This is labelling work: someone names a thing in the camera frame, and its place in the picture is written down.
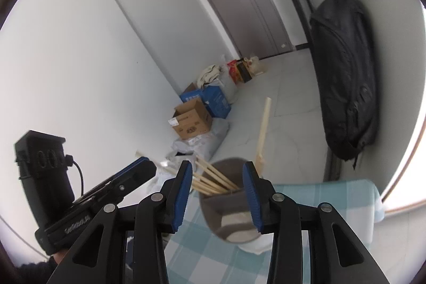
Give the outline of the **person left hand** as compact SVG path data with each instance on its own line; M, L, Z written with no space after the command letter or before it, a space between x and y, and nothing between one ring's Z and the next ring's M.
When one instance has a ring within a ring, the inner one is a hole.
M64 259L64 257L67 255L67 253L68 253L68 249L62 249L58 251L57 253L53 254L52 258L54 259L55 263L59 265Z

